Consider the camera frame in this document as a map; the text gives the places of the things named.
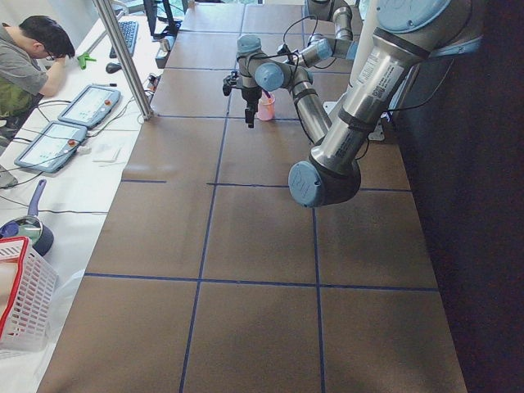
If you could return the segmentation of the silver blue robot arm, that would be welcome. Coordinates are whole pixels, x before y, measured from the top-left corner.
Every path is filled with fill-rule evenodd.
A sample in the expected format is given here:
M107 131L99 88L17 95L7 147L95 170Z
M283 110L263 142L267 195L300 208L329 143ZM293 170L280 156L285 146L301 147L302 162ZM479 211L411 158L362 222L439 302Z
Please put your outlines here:
M338 204L359 190L357 155L406 75L429 58L475 51L481 41L483 1L374 1L359 37L352 33L355 11L344 1L308 1L305 14L330 22L333 37L316 34L298 52L265 54L253 34L237 41L237 70L224 79L223 92L238 89L253 125L264 93L286 89L313 146L291 167L288 186L306 207ZM346 92L326 111L314 90L310 69L320 61L353 63Z
M277 54L285 56L286 63L305 68L317 67L328 60L353 61L358 49L353 22L361 22L357 1L305 1L304 16L290 25L282 35ZM314 28L307 44L301 50L291 50L286 36L294 25L312 20Z

